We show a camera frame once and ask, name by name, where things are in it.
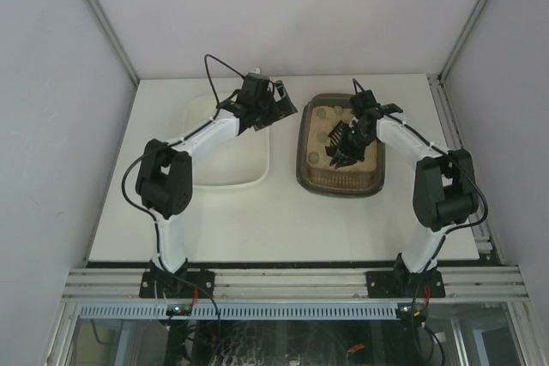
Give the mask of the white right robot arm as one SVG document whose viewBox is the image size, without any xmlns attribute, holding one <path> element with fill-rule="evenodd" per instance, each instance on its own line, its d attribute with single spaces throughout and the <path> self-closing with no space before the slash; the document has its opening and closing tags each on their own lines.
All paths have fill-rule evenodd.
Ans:
<svg viewBox="0 0 549 366">
<path fill-rule="evenodd" d="M 400 106 L 381 105 L 371 90 L 356 86 L 349 99 L 353 118 L 330 133 L 326 148 L 334 168 L 362 162 L 378 141 L 396 150 L 413 168 L 412 206 L 417 221 L 408 246 L 397 256 L 392 281 L 410 297 L 435 276 L 437 257 L 449 234 L 472 227 L 470 215 L 487 209 L 476 183 L 471 154 L 428 141 L 404 117 Z"/>
</svg>

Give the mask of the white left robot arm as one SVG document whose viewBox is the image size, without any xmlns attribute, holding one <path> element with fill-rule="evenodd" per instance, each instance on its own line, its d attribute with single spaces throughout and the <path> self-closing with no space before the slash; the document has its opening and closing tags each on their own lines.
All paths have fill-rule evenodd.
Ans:
<svg viewBox="0 0 549 366">
<path fill-rule="evenodd" d="M 151 263 L 163 278 L 188 282 L 178 276 L 188 264 L 178 218 L 192 200 L 194 167 L 246 130 L 261 131 L 296 112 L 282 81 L 250 72 L 242 78 L 241 87 L 216 100 L 212 115 L 194 130 L 171 141 L 152 139 L 146 144 L 124 173 L 121 190 L 128 204 L 153 221 Z"/>
</svg>

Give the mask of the black slotted litter scoop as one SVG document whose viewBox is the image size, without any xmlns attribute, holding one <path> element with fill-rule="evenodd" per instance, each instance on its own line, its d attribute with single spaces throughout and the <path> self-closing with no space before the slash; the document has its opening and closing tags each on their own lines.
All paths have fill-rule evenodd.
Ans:
<svg viewBox="0 0 549 366">
<path fill-rule="evenodd" d="M 328 133 L 328 140 L 325 146 L 325 153 L 334 158 L 341 148 L 343 138 L 346 132 L 349 130 L 349 124 L 339 121 L 334 128 Z"/>
</svg>

